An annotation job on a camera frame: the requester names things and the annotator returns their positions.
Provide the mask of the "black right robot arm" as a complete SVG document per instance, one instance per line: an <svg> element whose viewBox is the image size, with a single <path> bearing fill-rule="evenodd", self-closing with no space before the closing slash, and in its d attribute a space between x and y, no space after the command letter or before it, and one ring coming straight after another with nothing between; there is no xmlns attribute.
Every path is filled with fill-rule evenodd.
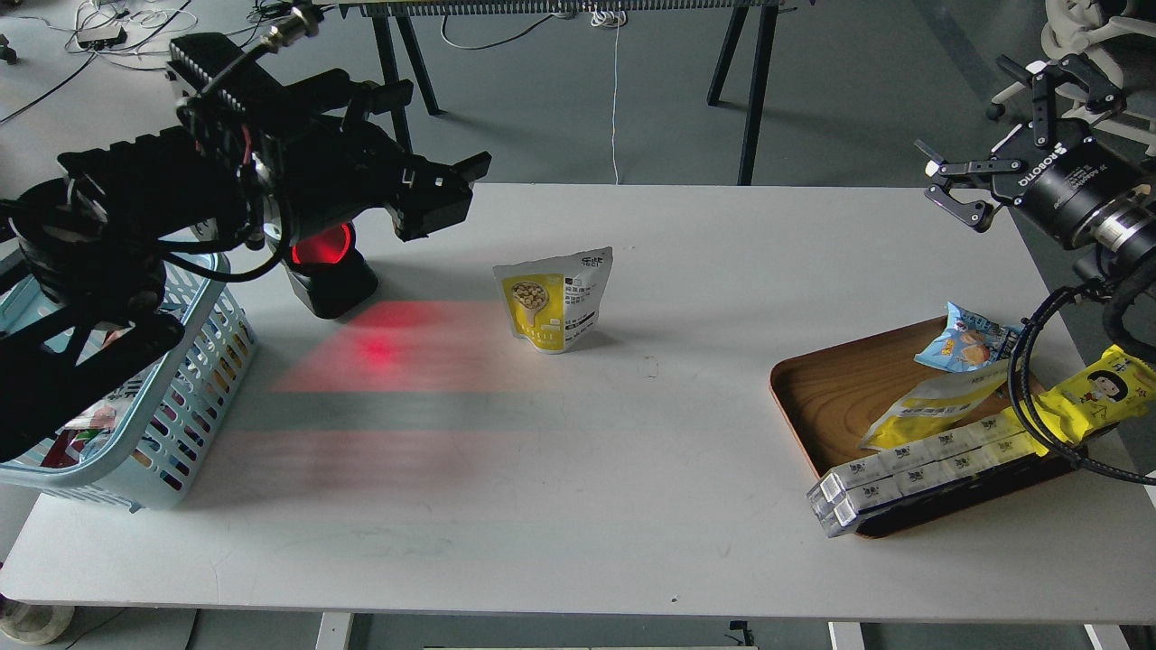
<svg viewBox="0 0 1156 650"><path fill-rule="evenodd" d="M1107 337L1126 347L1133 337L1122 316L1153 286L1153 172L1098 143L1085 119L1059 116L1055 89L1077 84L1096 115L1122 111L1122 91L1083 54L1024 69L1007 57L1001 69L1027 86L1032 115L994 146L986 158L947 161L929 145L926 197L963 226L986 231L1000 206L1032 219L1062 248L1105 248L1114 283L1104 309Z"/></svg>

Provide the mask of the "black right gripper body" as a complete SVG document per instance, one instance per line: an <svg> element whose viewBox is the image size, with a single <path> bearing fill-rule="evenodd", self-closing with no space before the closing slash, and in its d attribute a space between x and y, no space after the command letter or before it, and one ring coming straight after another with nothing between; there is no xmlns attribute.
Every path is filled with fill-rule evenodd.
<svg viewBox="0 0 1156 650"><path fill-rule="evenodd" d="M1065 250L1074 250L1094 242L1094 210L1151 184L1153 171L1098 143L1085 121L1060 121L1055 135L1055 145L1038 148L1028 125L1011 130L992 153L1020 167L994 173L991 193Z"/></svg>

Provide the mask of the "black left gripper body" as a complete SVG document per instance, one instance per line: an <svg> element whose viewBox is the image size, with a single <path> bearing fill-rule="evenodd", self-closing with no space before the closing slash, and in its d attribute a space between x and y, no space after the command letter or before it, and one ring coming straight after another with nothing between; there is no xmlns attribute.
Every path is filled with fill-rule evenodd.
<svg viewBox="0 0 1156 650"><path fill-rule="evenodd" d="M454 184L451 164L407 152L370 120L409 106L414 84L408 79L355 82L347 71L334 69L286 91L305 121L292 136L277 140L281 149L271 170L281 229L292 243L368 209L388 210L400 241L465 221L474 183Z"/></svg>

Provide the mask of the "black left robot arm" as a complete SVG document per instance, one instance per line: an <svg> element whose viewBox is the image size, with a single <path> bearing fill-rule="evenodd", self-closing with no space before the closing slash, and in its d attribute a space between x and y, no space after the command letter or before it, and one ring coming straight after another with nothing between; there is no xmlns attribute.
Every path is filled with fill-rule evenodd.
<svg viewBox="0 0 1156 650"><path fill-rule="evenodd" d="M351 226L363 210L388 210L401 241L467 217L490 155L437 163L371 121L407 108L410 82L334 69L286 86L261 69L321 21L298 3L249 50L218 32L171 40L178 126L62 153L61 180L3 200L3 241L18 245L3 291L30 279L55 305L3 328L3 460L181 344L185 326L162 310L168 266L247 283L282 265L333 320L377 289Z"/></svg>

